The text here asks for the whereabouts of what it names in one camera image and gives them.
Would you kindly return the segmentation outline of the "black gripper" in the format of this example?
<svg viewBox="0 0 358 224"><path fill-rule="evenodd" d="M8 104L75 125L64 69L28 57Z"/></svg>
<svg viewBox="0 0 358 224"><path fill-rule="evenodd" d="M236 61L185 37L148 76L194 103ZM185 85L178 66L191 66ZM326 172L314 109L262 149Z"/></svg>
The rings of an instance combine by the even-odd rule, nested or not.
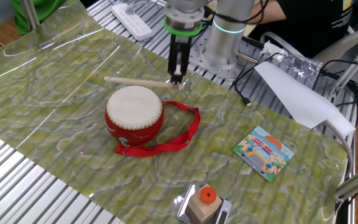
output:
<svg viewBox="0 0 358 224"><path fill-rule="evenodd" d="M183 37L178 35L171 35L170 52L168 60L168 73L170 74L170 82L174 85L181 84L183 76L188 72L189 56L191 49L192 37ZM183 72L181 70L181 55L173 57L177 53L183 56Z"/></svg>

